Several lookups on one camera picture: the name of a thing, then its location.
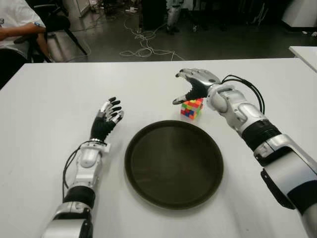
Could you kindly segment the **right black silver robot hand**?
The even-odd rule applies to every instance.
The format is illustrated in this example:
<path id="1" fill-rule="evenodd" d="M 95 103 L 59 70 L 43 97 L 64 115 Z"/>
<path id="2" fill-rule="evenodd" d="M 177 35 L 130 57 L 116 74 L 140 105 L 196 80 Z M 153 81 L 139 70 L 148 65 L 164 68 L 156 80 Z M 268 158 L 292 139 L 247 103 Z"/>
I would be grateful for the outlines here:
<path id="1" fill-rule="evenodd" d="M 173 105 L 179 105 L 186 101 L 199 98 L 206 98 L 209 88 L 214 84 L 219 84 L 220 79 L 206 69 L 183 68 L 176 77 L 181 77 L 189 82 L 192 86 L 191 90 L 183 96 L 180 96 L 172 101 Z"/>

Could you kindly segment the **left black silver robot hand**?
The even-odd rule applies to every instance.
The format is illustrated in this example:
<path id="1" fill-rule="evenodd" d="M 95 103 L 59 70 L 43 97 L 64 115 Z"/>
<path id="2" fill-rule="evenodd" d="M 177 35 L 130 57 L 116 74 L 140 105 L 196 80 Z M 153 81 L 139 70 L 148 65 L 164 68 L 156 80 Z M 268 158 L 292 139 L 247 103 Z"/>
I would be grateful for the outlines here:
<path id="1" fill-rule="evenodd" d="M 124 111 L 116 97 L 109 98 L 98 110 L 92 124 L 90 139 L 104 142 L 115 126 L 123 119 Z"/>

